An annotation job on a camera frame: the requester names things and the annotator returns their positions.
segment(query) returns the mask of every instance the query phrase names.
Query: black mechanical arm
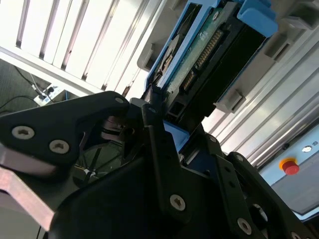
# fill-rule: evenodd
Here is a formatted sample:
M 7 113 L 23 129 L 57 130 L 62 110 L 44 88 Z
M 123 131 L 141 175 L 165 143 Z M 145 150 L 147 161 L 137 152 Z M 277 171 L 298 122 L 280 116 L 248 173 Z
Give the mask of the black mechanical arm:
M 201 125 L 180 160 L 148 98 L 104 92 L 1 117 L 0 189 L 49 239 L 315 238 L 242 155 L 224 155 Z M 109 140 L 124 143 L 122 166 L 77 188 L 72 165 Z

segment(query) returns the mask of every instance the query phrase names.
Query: green circuit board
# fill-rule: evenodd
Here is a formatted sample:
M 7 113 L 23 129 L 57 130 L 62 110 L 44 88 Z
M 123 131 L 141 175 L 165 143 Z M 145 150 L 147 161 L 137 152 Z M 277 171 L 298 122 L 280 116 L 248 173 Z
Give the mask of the green circuit board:
M 217 37 L 222 35 L 222 31 L 218 30 L 220 24 L 224 21 L 224 11 L 222 8 L 216 8 L 214 12 L 208 16 L 201 30 L 193 40 L 190 48 L 183 57 L 181 63 L 173 74 L 166 91 L 172 93 L 176 88 L 183 83 L 183 87 L 188 87 L 194 77 L 192 67 L 200 65 L 203 62 L 205 55 L 209 53 L 217 42 Z

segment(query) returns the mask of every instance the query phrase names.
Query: cable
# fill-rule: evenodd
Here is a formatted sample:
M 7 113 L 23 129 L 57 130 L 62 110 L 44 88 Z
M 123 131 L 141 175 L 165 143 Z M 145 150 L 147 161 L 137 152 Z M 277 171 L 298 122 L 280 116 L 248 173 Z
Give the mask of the cable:
M 34 79 L 33 75 L 32 75 L 31 73 L 29 73 L 29 74 L 30 74 L 30 76 L 31 76 L 31 78 L 32 78 L 32 80 L 33 80 L 33 82 L 34 82 L 34 86 L 35 86 L 35 87 L 37 88 L 37 90 L 41 93 L 41 95 L 47 96 L 47 97 L 49 98 L 49 100 L 51 100 L 53 103 L 55 103 L 55 101 L 53 101 L 53 99 L 51 99 L 51 97 L 49 96 L 49 93 L 48 93 L 48 94 L 45 94 L 45 93 L 43 92 L 43 90 L 40 90 L 40 89 L 39 89 L 37 83 L 35 82 L 35 79 Z
M 85 178 L 83 180 L 83 185 L 87 185 L 89 183 L 90 177 L 92 175 L 93 169 L 96 165 L 96 162 L 98 161 L 98 158 L 100 156 L 102 148 L 98 148 L 94 154 L 94 157 L 92 159 L 92 162 L 88 168 L 89 172 L 85 175 Z
M 99 167 L 97 167 L 97 168 L 95 169 L 95 171 L 97 172 L 99 169 L 105 167 L 105 166 L 108 165 L 109 163 L 112 163 L 115 159 L 117 159 L 117 158 L 120 157 L 120 156 L 121 156 L 121 154 L 115 155 L 115 156 L 114 156 L 113 158 L 111 158 L 109 161 L 107 161 L 106 163 L 103 163 L 102 165 L 100 165 Z
M 32 83 L 30 80 L 28 80 L 28 79 L 19 71 L 19 69 L 18 69 L 16 66 L 14 66 L 14 68 L 16 69 L 16 71 L 18 71 L 19 75 L 21 75 L 21 77 L 22 77 L 24 80 L 26 80 L 31 86 L 33 85 L 33 83 Z
M 33 75 L 32 75 L 31 73 L 29 73 L 29 74 L 30 74 L 30 76 L 31 76 L 31 78 L 32 78 L 32 80 L 33 80 L 34 86 L 35 86 L 35 87 L 37 88 L 37 90 L 42 94 L 42 91 L 43 91 L 43 90 L 40 90 L 40 89 L 39 89 L 38 84 L 35 82 L 35 79 L 34 79 Z
M 30 76 L 31 76 L 33 82 L 31 82 L 30 80 L 28 80 L 28 79 L 20 72 L 20 70 L 19 70 L 16 66 L 14 66 L 14 68 L 16 69 L 16 71 L 18 71 L 19 75 L 21 75 L 21 77 L 22 77 L 25 81 L 27 81 L 27 82 L 32 86 L 32 88 L 37 92 L 37 94 L 38 94 L 39 96 L 46 96 L 46 97 L 48 97 L 49 100 L 51 100 L 53 103 L 56 103 L 53 99 L 51 99 L 51 97 L 49 96 L 49 94 L 45 94 L 45 93 L 43 92 L 44 89 L 40 89 L 40 87 L 39 87 L 38 84 L 36 83 L 36 81 L 35 81 L 35 79 L 34 79 L 34 77 L 33 77 L 33 75 L 32 75 L 31 73 L 29 73 L 29 74 L 30 74 Z
M 28 99 L 28 100 L 31 100 L 32 102 L 34 102 L 35 104 L 37 104 L 38 105 L 38 103 L 37 102 L 35 102 L 31 97 L 29 97 L 29 96 L 16 96 L 16 97 L 13 97 L 12 99 L 10 99 L 10 100 L 8 100 L 6 103 L 4 103 L 2 106 L 0 106 L 0 109 L 1 108 L 3 108 L 3 107 L 5 107 L 7 104 L 9 104 L 11 101 L 13 101 L 13 100 L 15 100 L 15 99 L 17 99 L 17 98 L 26 98 L 26 99 Z
M 13 111 L 0 111 L 0 115 L 3 113 L 13 113 Z
M 41 231 L 41 226 L 39 227 L 38 234 L 36 235 L 35 239 L 39 239 L 40 231 Z

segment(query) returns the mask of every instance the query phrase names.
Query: screw head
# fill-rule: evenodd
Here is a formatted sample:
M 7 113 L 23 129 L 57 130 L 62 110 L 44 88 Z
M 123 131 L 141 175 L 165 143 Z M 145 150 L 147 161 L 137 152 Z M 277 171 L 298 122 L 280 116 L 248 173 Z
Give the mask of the screw head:
M 119 97 L 116 97 L 115 100 L 116 100 L 118 103 L 121 103 L 121 104 L 124 103 L 124 100 L 121 99 L 121 98 L 119 98 Z
M 213 16 L 213 21 L 215 21 L 218 18 L 218 16 L 219 16 L 219 12 L 217 11 Z
M 156 110 L 153 109 L 152 107 L 149 107 L 149 110 L 152 111 L 153 113 L 156 113 Z
M 243 159 L 243 157 L 242 156 L 240 156 L 240 155 L 236 155 L 236 158 L 239 160 L 239 161 L 241 161 L 241 162 L 243 162 L 244 161 L 244 159 Z
M 244 233 L 246 233 L 247 235 L 251 235 L 252 233 L 251 226 L 245 219 L 243 218 L 237 219 L 237 224 Z
M 17 126 L 11 131 L 13 137 L 18 139 L 31 139 L 34 136 L 34 130 L 28 126 Z
M 293 239 L 301 239 L 301 237 L 300 237 L 297 233 L 295 233 L 295 232 L 291 232 L 291 237 L 292 237 Z
M 182 212 L 186 208 L 185 201 L 180 195 L 177 195 L 177 194 L 171 195 L 171 197 L 169 198 L 169 201 L 172 207 L 178 211 Z
M 213 137 L 213 136 L 210 137 L 210 140 L 213 141 L 214 143 L 217 142 L 217 139 L 215 137 Z
M 64 140 L 56 139 L 49 144 L 49 148 L 53 153 L 65 154 L 69 151 L 70 146 Z

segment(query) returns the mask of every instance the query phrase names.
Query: black plastic bracket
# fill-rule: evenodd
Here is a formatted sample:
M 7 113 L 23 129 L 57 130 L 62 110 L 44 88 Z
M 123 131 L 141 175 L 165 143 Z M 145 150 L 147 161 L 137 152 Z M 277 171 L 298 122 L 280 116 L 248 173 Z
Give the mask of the black plastic bracket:
M 243 188 L 247 187 L 251 194 L 248 199 L 255 200 L 265 211 L 269 238 L 291 238 L 293 235 L 299 236 L 295 238 L 315 238 L 243 155 L 231 152 L 226 159 L 245 181 Z

